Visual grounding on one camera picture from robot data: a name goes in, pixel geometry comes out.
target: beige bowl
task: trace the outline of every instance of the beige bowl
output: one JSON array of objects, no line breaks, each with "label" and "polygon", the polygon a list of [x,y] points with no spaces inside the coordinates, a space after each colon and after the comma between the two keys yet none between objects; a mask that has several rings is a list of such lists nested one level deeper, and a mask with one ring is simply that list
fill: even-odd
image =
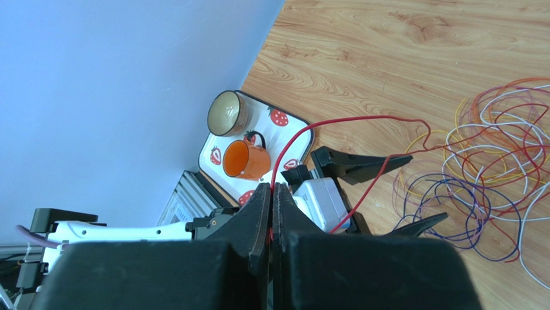
[{"label": "beige bowl", "polygon": [[243,132],[249,120],[245,100],[226,90],[212,102],[208,112],[208,129],[215,136],[234,136]]}]

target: tray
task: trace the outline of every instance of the tray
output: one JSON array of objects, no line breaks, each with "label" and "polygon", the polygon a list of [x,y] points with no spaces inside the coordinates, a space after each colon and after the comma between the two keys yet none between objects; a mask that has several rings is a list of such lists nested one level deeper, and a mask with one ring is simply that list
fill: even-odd
[{"label": "tray", "polygon": [[[258,184],[261,182],[269,182],[270,180],[251,181],[230,178],[225,174],[225,172],[223,172],[223,167],[218,161],[211,160],[212,153],[216,149],[219,149],[221,152],[221,158],[223,158],[223,153],[233,141],[242,140],[248,130],[258,131],[265,137],[266,150],[271,157],[271,171],[267,173],[267,175],[270,175],[273,170],[273,165],[275,164],[275,161],[284,146],[288,143],[292,136],[297,133],[297,131],[303,127],[306,127],[309,123],[240,90],[236,90],[236,92],[242,96],[250,109],[249,124],[247,125],[245,131],[237,136],[218,137],[210,133],[199,156],[199,168],[236,202],[243,205],[246,203],[248,198],[250,198],[250,195],[254,189],[258,187]],[[276,114],[277,111],[279,113],[282,112],[286,114],[288,123],[281,120],[281,118],[275,117],[275,115],[280,116],[280,114]],[[311,147],[312,142],[313,130],[304,132],[290,146],[290,149],[284,155],[278,170],[287,170],[289,166],[293,166],[293,164],[295,166],[299,162],[303,161]]]}]

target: orange mug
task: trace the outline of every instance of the orange mug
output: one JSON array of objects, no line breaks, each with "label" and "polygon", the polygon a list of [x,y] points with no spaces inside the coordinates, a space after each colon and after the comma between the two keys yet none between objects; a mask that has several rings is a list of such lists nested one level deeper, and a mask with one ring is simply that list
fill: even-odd
[{"label": "orange mug", "polygon": [[[250,142],[253,136],[259,135],[261,147]],[[250,131],[244,140],[231,143],[223,155],[223,171],[231,178],[258,180],[268,173],[271,158],[265,150],[265,139],[257,131]]]}]

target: mug handle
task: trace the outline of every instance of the mug handle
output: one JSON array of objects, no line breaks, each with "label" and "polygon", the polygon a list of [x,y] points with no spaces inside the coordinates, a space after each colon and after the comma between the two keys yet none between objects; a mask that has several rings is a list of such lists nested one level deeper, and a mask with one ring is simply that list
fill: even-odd
[{"label": "mug handle", "polygon": [[260,134],[259,132],[255,131],[255,130],[252,130],[247,134],[247,141],[250,142],[250,139],[252,139],[252,137],[255,136],[255,135],[260,136],[261,147],[263,147],[263,149],[265,149],[265,139],[263,138],[263,135]]}]

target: mug rim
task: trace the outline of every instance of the mug rim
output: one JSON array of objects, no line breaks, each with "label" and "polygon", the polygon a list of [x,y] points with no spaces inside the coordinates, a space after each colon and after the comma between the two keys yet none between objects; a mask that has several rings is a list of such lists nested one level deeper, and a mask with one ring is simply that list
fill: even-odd
[{"label": "mug rim", "polygon": [[[216,102],[216,100],[217,100],[221,95],[225,94],[226,92],[231,92],[231,93],[233,93],[235,96],[237,96],[237,101],[239,102],[239,104],[238,104],[239,110],[238,110],[238,112],[237,112],[237,118],[235,119],[235,122],[233,123],[233,125],[231,125],[231,128],[230,128],[228,131],[224,132],[223,134],[215,134],[215,133],[212,131],[211,127],[210,127],[210,122],[209,122],[209,119],[210,119],[210,112],[212,111],[212,107],[214,107],[214,103]],[[222,136],[228,134],[230,131],[232,131],[233,128],[235,128],[235,126],[237,125],[237,122],[238,122],[238,120],[239,120],[239,116],[241,116],[241,100],[243,100],[243,99],[239,96],[239,94],[237,94],[237,92],[235,92],[235,91],[233,91],[233,90],[224,90],[223,92],[220,92],[220,93],[216,96],[216,98],[214,98],[214,100],[213,100],[212,103],[210,104],[210,108],[208,109],[208,116],[207,116],[208,130],[209,130],[213,135],[218,136],[218,137],[222,137]]]},{"label": "mug rim", "polygon": [[[229,173],[227,173],[227,171],[225,170],[225,156],[227,155],[227,150],[231,147],[231,145],[235,144],[235,143],[244,143],[244,145],[246,146],[246,149],[247,149],[247,160],[246,160],[246,164],[245,166],[243,167],[243,169],[241,171],[239,171],[239,173],[235,174],[234,176],[230,175]],[[247,145],[247,143],[243,140],[235,140],[233,142],[231,142],[231,144],[229,144],[227,146],[227,149],[225,149],[225,152],[223,153],[223,159],[221,160],[221,166],[223,168],[223,172],[225,173],[225,175],[227,175],[229,178],[235,178],[237,176],[239,176],[241,174],[241,172],[243,172],[245,170],[245,168],[247,167],[248,163],[249,163],[249,159],[250,159],[250,150],[249,150],[249,146]]]}]

